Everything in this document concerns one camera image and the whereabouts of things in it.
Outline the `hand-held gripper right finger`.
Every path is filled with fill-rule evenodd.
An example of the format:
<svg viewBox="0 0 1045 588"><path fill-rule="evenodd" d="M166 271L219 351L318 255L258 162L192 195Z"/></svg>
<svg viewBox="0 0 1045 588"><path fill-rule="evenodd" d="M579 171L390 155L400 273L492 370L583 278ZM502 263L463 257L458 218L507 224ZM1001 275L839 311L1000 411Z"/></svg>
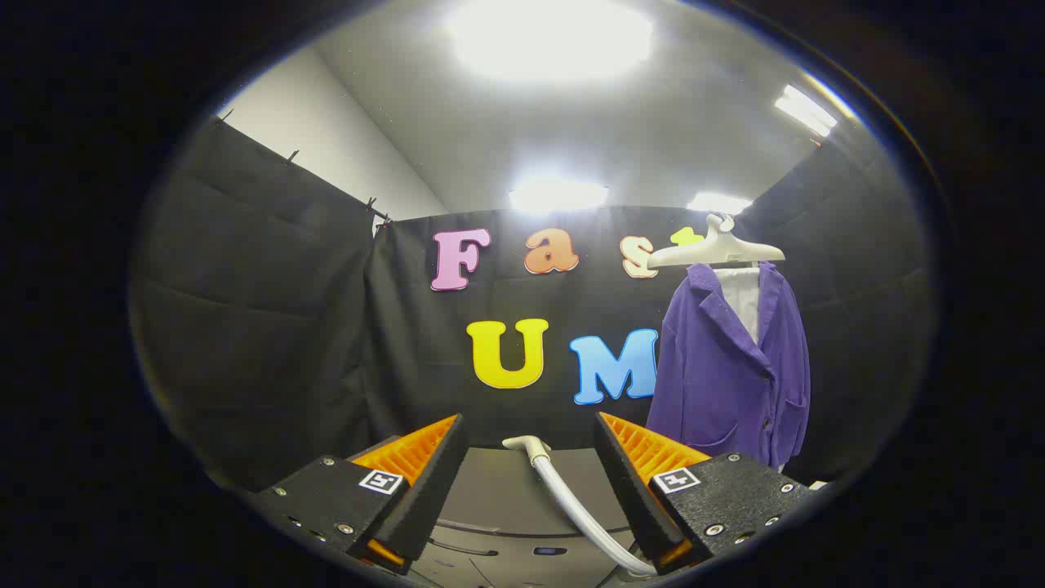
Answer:
<svg viewBox="0 0 1045 588"><path fill-rule="evenodd" d="M661 577L739 550L815 495L754 458L710 457L605 411L594 418L594 450L638 551Z"/></svg>

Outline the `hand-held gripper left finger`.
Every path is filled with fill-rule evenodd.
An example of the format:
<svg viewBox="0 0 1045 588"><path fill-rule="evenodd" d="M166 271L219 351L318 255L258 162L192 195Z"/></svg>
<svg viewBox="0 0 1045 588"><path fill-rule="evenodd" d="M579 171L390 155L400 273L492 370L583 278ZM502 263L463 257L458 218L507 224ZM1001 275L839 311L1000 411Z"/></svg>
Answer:
<svg viewBox="0 0 1045 588"><path fill-rule="evenodd" d="M467 451L465 417L457 413L354 457L314 458L250 492L249 505L332 564L407 577L429 542Z"/></svg>

